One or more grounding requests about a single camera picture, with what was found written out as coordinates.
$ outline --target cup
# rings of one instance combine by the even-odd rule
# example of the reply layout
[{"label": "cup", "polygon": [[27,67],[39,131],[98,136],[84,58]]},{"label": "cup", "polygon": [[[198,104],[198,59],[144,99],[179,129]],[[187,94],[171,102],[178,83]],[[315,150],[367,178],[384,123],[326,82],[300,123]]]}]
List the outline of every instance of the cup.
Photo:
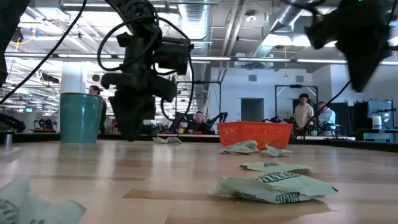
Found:
[{"label": "cup", "polygon": [[60,103],[61,142],[95,144],[103,99],[85,93],[62,93]]}]

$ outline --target orange basket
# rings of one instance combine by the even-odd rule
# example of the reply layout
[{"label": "orange basket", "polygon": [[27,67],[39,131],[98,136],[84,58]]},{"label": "orange basket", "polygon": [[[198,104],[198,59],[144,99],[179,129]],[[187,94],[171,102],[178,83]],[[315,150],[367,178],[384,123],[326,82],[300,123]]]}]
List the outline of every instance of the orange basket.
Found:
[{"label": "orange basket", "polygon": [[267,144],[278,149],[284,149],[289,144],[292,127],[293,124],[239,121],[218,124],[218,133],[222,146],[255,140],[259,149],[265,149]]}]

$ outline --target plastic wrapper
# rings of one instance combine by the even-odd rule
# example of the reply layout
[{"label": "plastic wrapper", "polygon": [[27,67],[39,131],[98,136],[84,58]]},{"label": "plastic wrapper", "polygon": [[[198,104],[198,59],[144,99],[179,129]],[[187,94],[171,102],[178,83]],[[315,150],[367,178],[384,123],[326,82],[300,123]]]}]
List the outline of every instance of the plastic wrapper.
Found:
[{"label": "plastic wrapper", "polygon": [[313,167],[310,166],[289,164],[285,162],[245,162],[244,164],[241,164],[240,167],[263,172],[288,172],[293,170],[313,169]]},{"label": "plastic wrapper", "polygon": [[181,140],[177,137],[168,137],[167,139],[162,139],[161,137],[152,138],[154,142],[161,143],[161,144],[173,144],[178,143],[182,144]]},{"label": "plastic wrapper", "polygon": [[328,183],[292,172],[273,172],[259,177],[221,177],[212,195],[230,195],[258,202],[294,203],[337,193]]},{"label": "plastic wrapper", "polygon": [[51,203],[30,189],[30,179],[19,177],[0,189],[1,224],[76,224],[86,208],[74,201]]},{"label": "plastic wrapper", "polygon": [[292,151],[286,149],[276,149],[267,145],[267,149],[260,152],[259,156],[283,157],[286,154],[291,154]]},{"label": "plastic wrapper", "polygon": [[256,141],[243,141],[233,144],[232,146],[223,147],[219,150],[219,153],[227,152],[227,153],[239,153],[239,154],[250,154],[254,152],[259,152],[260,150],[257,148]]}]

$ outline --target man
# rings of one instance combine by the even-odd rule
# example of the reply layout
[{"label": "man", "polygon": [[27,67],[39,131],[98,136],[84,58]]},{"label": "man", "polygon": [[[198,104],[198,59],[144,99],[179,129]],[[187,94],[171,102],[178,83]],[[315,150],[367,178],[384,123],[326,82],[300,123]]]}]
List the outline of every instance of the man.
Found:
[{"label": "man", "polygon": [[[325,108],[323,108],[323,106],[325,106],[325,104],[326,103],[324,101],[318,102],[318,110],[320,111],[320,114],[318,116],[318,123],[319,123],[320,127],[323,127],[325,122],[328,124],[336,124],[336,113],[333,110],[331,110],[330,108],[328,108],[327,106]],[[330,126],[330,129],[334,130],[334,129],[336,129],[336,126],[334,126],[334,125]]]},{"label": "man", "polygon": [[[100,88],[96,85],[90,86],[88,93],[91,95],[100,95]],[[105,134],[105,118],[106,118],[106,103],[105,101],[102,102],[102,112],[101,112],[101,120],[99,121],[99,133]]]},{"label": "man", "polygon": [[198,111],[195,114],[194,121],[188,123],[187,130],[190,134],[195,134],[196,132],[201,132],[202,134],[215,133],[212,127],[209,127],[205,122],[203,122],[203,113],[201,111]]},{"label": "man", "polygon": [[297,122],[298,129],[304,128],[306,123],[313,116],[313,108],[307,103],[308,102],[308,94],[303,93],[300,95],[300,104],[296,106],[294,109],[294,119]]}]

